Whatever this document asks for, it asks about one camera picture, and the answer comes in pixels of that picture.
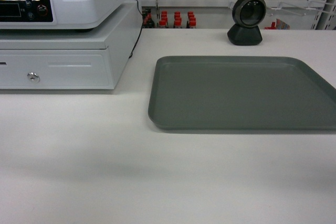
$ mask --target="black cable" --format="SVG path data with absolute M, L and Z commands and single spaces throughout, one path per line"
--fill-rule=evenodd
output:
M 136 5 L 138 6 L 138 11 L 139 11 L 139 13 L 140 13 L 140 15 L 142 17 L 142 12 L 140 11 L 140 8 L 139 8 L 139 1 L 138 0 L 135 0 L 135 1 L 136 1 Z M 130 54 L 129 58 L 131 58 L 133 56 L 133 51 L 134 51 L 136 45 L 138 44 L 138 41 L 139 41 L 140 36 L 141 36 L 141 32 L 142 32 L 142 24 L 141 24 L 141 28 L 140 28 L 140 32 L 139 32 L 138 38 L 136 39 L 136 42 L 134 44 L 134 47 L 133 47 L 133 49 L 131 51 L 131 54 Z

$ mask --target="plastic tray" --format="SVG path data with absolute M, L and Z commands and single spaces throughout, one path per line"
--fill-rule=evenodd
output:
M 164 130 L 336 130 L 336 89 L 288 57 L 167 56 L 148 115 Z

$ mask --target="bottle cap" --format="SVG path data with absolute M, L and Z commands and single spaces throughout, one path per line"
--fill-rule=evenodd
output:
M 195 20 L 190 21 L 189 26 L 196 26 L 196 21 Z
M 159 21 L 159 26 L 165 26 L 167 24 L 167 21 L 165 20 L 160 20 Z
M 181 26 L 181 21 L 180 20 L 175 20 L 174 21 L 174 26 Z

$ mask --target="metal hook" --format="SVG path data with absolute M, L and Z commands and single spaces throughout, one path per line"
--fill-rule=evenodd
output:
M 285 3 L 285 2 L 279 2 L 278 7 L 275 7 L 275 8 L 271 7 L 270 9 L 272 9 L 272 10 L 282 10 L 284 12 L 291 13 L 291 14 L 298 15 L 298 16 L 305 16 L 306 15 L 305 13 L 301 14 L 301 13 L 293 12 L 292 10 L 284 9 L 283 4 L 291 5 L 291 6 L 297 7 L 297 8 L 302 8 L 302 7 L 295 6 L 295 5 L 292 5 L 292 4 L 288 4 L 288 3 Z
M 309 4 L 308 4 L 308 7 L 306 8 L 306 10 L 315 10 L 315 11 L 318 11 L 318 12 L 327 13 L 327 14 L 330 14 L 330 15 L 335 15 L 335 8 L 334 8 L 334 11 L 327 12 L 326 10 L 320 10 L 320 9 L 311 7 L 311 3 L 325 4 L 325 5 L 331 5 L 331 6 L 336 6 L 336 4 L 325 3 L 325 2 L 321 2 L 321 1 L 310 1 Z

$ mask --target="countertop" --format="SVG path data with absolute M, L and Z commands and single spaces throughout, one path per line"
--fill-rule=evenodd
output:
M 0 91 L 0 223 L 336 223 L 335 134 L 175 134 L 147 115 L 169 55 L 287 56 L 336 87 L 336 32 L 144 29 L 113 91 Z

